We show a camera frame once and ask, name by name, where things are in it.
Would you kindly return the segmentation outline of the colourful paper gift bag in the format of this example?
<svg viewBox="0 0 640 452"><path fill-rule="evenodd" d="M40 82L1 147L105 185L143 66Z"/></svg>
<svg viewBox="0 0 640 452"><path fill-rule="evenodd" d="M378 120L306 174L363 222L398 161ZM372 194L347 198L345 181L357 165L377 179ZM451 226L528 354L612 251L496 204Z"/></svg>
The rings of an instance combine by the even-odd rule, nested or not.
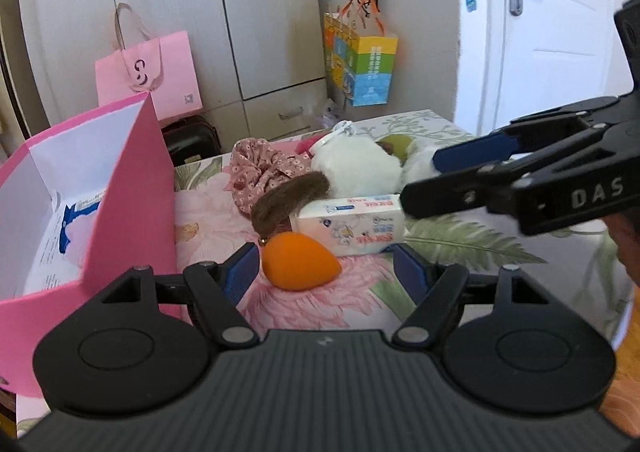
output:
<svg viewBox="0 0 640 452"><path fill-rule="evenodd" d="M325 12L323 48L326 73L350 105L387 103L398 37L381 16Z"/></svg>

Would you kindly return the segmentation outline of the floral table cloth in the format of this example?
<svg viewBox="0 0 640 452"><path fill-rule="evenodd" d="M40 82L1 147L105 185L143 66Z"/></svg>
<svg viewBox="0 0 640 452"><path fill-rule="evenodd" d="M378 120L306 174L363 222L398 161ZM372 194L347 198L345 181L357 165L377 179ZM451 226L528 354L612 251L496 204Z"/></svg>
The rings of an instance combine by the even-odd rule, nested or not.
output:
<svg viewBox="0 0 640 452"><path fill-rule="evenodd" d="M458 213L406 215L398 243L470 273L460 321L435 349L395 346L395 331L378 329L259 331L241 312L258 344L211 347L191 321L183 272L132 269L41 340L35 372L51 411L21 446L634 450L638 440L600 411L615 337L553 294L563 274ZM392 246L382 251L391 265Z"/></svg>

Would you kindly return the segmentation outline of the pink fuzzy scrunchie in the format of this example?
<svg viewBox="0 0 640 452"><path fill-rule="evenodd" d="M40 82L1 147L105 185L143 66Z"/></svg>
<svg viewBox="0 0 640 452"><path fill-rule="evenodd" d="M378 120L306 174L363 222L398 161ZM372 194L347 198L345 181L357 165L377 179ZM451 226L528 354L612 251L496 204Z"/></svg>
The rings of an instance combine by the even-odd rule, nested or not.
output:
<svg viewBox="0 0 640 452"><path fill-rule="evenodd" d="M295 152L298 155L308 154L311 147L318 141L322 140L328 135L328 131L320 131L309 135L309 137L300 140L295 146Z"/></svg>

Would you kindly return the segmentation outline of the white plush toy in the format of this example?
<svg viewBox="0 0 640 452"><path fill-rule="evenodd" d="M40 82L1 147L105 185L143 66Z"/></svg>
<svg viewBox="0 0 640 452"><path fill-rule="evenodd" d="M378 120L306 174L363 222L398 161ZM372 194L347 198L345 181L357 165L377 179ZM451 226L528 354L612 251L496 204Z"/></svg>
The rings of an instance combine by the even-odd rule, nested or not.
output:
<svg viewBox="0 0 640 452"><path fill-rule="evenodd" d="M400 189L401 163L355 123L341 121L309 149L311 169L329 181L329 197L349 198L395 194Z"/></svg>

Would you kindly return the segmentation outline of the printed paper sheet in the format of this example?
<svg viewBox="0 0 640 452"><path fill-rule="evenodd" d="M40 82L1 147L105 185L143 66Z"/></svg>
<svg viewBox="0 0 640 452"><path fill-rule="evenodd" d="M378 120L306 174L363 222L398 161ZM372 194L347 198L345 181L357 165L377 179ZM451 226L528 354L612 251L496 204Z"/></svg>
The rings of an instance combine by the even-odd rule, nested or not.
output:
<svg viewBox="0 0 640 452"><path fill-rule="evenodd" d="M91 193L72 196L71 198L63 197L58 191L54 192L53 212L44 229L32 266L27 274L23 289L24 295L40 293L40 291L66 285L79 279L82 268L84 268L91 236L81 261L68 260L65 255L60 253L60 232L63 213L67 205L98 195L101 195L103 199L105 191L92 191Z"/></svg>

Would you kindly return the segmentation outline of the orange makeup sponge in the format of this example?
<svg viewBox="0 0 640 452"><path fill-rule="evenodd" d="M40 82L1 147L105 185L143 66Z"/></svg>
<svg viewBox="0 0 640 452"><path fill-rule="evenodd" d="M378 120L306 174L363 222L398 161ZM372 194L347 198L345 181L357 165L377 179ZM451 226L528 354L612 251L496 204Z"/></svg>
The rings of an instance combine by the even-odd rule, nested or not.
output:
<svg viewBox="0 0 640 452"><path fill-rule="evenodd" d="M283 290L314 289L331 283L342 271L333 253L300 233L280 233L262 249L262 272L273 286Z"/></svg>

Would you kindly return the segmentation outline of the white mesh bath pouf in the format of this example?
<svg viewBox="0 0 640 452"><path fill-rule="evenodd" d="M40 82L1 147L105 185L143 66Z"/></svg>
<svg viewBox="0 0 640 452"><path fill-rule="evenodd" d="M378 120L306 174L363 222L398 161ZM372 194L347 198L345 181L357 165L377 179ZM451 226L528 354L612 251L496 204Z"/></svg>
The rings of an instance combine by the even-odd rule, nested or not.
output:
<svg viewBox="0 0 640 452"><path fill-rule="evenodd" d="M433 163L438 147L429 141L416 138L411 141L407 149L407 159L402 166L400 186L404 187L413 182L419 182L439 175Z"/></svg>

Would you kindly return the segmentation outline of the green powder puff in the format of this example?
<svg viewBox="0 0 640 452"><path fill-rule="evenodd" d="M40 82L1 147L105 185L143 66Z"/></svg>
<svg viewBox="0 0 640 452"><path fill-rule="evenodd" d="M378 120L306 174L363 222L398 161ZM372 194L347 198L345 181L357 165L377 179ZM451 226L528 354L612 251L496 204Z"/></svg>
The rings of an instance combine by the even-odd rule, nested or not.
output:
<svg viewBox="0 0 640 452"><path fill-rule="evenodd" d="M405 166L412 142L413 138L409 137L409 135L390 134L376 141L376 144L381 146L388 155L395 156L400 161L401 166Z"/></svg>

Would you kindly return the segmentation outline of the pink floral scrunchie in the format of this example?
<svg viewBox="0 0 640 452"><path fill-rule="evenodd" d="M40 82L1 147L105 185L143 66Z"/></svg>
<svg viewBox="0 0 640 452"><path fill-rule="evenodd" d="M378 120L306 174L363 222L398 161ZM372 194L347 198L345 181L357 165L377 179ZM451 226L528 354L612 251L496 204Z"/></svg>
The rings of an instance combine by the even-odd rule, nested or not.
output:
<svg viewBox="0 0 640 452"><path fill-rule="evenodd" d="M307 154L282 151L264 139L247 138L231 151L227 190L239 211L249 217L265 193L310 171Z"/></svg>

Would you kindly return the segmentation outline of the white tissue pack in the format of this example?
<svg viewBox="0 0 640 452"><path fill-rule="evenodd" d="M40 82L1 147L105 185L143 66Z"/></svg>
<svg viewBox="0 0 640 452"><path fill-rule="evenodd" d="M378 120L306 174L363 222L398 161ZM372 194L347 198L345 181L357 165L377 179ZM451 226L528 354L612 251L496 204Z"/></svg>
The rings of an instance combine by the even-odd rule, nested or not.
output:
<svg viewBox="0 0 640 452"><path fill-rule="evenodd" d="M334 256L380 253L401 243L405 215L399 195L319 199L290 216L294 232L306 235Z"/></svg>

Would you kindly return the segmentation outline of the black suitcase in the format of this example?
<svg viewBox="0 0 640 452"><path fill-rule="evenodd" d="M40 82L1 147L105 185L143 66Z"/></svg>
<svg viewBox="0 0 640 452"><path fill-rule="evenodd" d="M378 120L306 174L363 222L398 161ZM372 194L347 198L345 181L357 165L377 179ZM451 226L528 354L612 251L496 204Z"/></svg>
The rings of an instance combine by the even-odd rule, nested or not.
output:
<svg viewBox="0 0 640 452"><path fill-rule="evenodd" d="M200 115L175 121L163 127L162 133L175 167L221 154L217 130Z"/></svg>

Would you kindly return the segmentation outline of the pink cardboard box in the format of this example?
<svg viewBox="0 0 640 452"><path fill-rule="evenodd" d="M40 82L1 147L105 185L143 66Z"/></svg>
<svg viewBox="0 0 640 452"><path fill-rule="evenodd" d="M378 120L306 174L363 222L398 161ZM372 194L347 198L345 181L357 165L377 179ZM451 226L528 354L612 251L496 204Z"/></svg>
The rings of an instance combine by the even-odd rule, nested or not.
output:
<svg viewBox="0 0 640 452"><path fill-rule="evenodd" d="M150 94L65 120L1 166L1 386L41 390L43 336L131 267L177 267L174 166Z"/></svg>

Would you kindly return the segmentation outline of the pink paper shopping bag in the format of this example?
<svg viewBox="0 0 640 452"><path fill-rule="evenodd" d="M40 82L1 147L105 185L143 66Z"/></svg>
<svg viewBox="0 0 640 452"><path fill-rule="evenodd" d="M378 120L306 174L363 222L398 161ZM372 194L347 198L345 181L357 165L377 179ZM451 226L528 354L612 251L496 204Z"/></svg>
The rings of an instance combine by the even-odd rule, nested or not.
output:
<svg viewBox="0 0 640 452"><path fill-rule="evenodd" d="M123 11L131 14L143 37L142 42L129 48L120 26ZM116 5L114 30L116 50L94 64L96 94L101 106L147 93L151 95L156 117L163 125L201 112L203 102L185 31L157 37L124 2Z"/></svg>

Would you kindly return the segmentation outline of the brown fuzzy scrunchie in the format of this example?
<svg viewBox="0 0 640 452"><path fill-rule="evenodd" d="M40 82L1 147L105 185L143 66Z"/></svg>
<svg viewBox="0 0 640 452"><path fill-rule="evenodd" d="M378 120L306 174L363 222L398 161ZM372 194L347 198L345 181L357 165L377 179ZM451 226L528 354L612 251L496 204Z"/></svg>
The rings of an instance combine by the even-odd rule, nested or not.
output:
<svg viewBox="0 0 640 452"><path fill-rule="evenodd" d="M277 234L293 213L312 201L326 198L329 179L321 171L311 171L288 180L262 195L250 212L254 231L261 239Z"/></svg>

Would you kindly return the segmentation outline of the blue wet wipes pack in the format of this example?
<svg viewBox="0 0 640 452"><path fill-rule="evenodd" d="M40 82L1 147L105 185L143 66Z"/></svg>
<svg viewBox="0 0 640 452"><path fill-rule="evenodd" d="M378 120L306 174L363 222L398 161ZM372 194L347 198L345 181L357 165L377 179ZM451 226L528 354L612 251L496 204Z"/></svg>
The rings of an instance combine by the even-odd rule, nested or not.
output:
<svg viewBox="0 0 640 452"><path fill-rule="evenodd" d="M101 201L102 196L98 195L65 207L60 232L60 253L68 260L81 261L85 255Z"/></svg>

